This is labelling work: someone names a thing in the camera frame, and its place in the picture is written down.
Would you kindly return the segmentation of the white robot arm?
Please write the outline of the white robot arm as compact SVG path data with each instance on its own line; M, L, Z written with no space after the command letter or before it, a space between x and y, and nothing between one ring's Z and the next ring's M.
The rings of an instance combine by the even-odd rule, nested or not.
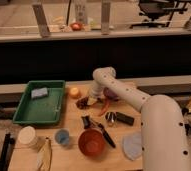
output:
M143 171L191 171L184 118L178 103L166 95L149 95L116 79L112 67L93 71L89 95L105 87L141 113Z

